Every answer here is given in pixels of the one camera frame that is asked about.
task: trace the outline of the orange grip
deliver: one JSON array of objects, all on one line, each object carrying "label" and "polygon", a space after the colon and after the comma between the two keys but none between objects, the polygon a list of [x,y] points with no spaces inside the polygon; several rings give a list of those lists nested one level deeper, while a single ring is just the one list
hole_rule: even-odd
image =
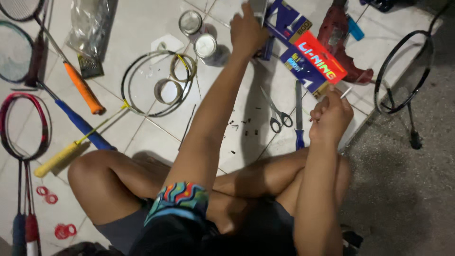
[{"label": "orange grip", "polygon": [[70,76],[77,90],[79,90],[79,93],[82,95],[87,105],[90,107],[91,113],[95,115],[103,112],[103,106],[101,106],[95,99],[95,96],[93,96],[90,89],[88,88],[88,85],[81,78],[79,73],[68,62],[64,62],[64,64],[66,72],[68,72],[68,75]]}]

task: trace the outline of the li-ning logo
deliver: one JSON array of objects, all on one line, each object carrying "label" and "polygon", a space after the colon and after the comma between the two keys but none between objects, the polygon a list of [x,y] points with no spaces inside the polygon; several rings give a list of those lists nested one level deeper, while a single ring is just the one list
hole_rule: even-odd
[{"label": "li-ning logo", "polygon": [[313,50],[312,49],[305,49],[303,46],[306,45],[307,42],[301,43],[298,48],[307,56],[309,56],[309,59],[312,60],[317,68],[321,70],[325,76],[327,76],[328,79],[335,79],[337,75],[329,69],[327,64],[325,64],[324,61],[322,61],[319,58],[319,55],[314,55],[311,53]]}]

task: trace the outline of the hand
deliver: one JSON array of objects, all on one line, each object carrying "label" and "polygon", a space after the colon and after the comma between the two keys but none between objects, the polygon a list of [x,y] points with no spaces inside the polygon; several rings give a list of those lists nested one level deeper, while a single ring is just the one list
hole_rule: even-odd
[{"label": "hand", "polygon": [[261,28],[250,4],[242,4],[243,18],[237,13],[231,20],[233,53],[251,58],[268,39],[267,28]]},{"label": "hand", "polygon": [[354,111],[342,93],[330,85],[326,97],[310,112],[313,119],[309,137],[311,143],[334,143],[338,146],[341,137],[351,123]]}]

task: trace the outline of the shorts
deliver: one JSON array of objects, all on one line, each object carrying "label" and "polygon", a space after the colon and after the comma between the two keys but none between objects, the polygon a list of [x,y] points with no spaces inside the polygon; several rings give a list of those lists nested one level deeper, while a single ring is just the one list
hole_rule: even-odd
[{"label": "shorts", "polygon": [[[144,221],[153,205],[153,200],[145,201],[137,212],[104,225],[95,225],[117,250],[127,255],[137,236],[144,227]],[[203,237],[203,244],[216,244],[221,236],[215,224],[207,221],[207,232]],[[273,241],[277,250],[288,248],[295,251],[293,245],[294,218],[274,200],[262,198],[246,216],[242,227],[236,236],[247,237],[249,241],[263,243]]]}]

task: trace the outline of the jar lid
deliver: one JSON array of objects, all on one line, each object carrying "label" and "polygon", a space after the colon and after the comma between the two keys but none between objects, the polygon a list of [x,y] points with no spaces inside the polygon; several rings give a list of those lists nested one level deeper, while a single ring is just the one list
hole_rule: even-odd
[{"label": "jar lid", "polygon": [[187,10],[180,16],[178,26],[183,34],[192,35],[196,33],[202,26],[201,15],[193,10]]},{"label": "jar lid", "polygon": [[211,56],[217,49],[217,41],[210,34],[200,35],[194,42],[194,52],[201,58]]}]

